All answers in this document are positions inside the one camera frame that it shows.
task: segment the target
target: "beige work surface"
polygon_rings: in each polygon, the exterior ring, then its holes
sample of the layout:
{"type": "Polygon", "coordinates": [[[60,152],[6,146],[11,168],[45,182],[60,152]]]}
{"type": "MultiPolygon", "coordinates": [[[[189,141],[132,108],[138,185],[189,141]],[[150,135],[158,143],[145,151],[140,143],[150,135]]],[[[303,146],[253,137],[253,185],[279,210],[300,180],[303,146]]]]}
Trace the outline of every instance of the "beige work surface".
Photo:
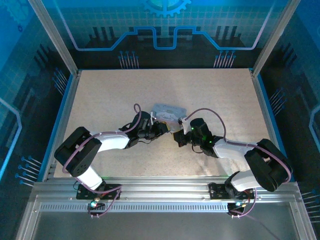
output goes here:
{"type": "MultiPolygon", "coordinates": [[[[211,108],[225,122],[227,138],[257,142],[268,131],[248,69],[84,70],[81,73],[64,139],[77,127],[92,132],[114,131],[131,122],[134,103],[150,112],[155,103],[187,109],[211,108]]],[[[211,112],[200,111],[213,135],[223,127],[211,112]]],[[[93,168],[102,177],[225,176],[249,169],[245,161],[216,159],[178,147],[167,133],[151,144],[99,152],[93,168]]],[[[58,163],[55,177],[69,177],[58,163]]]]}

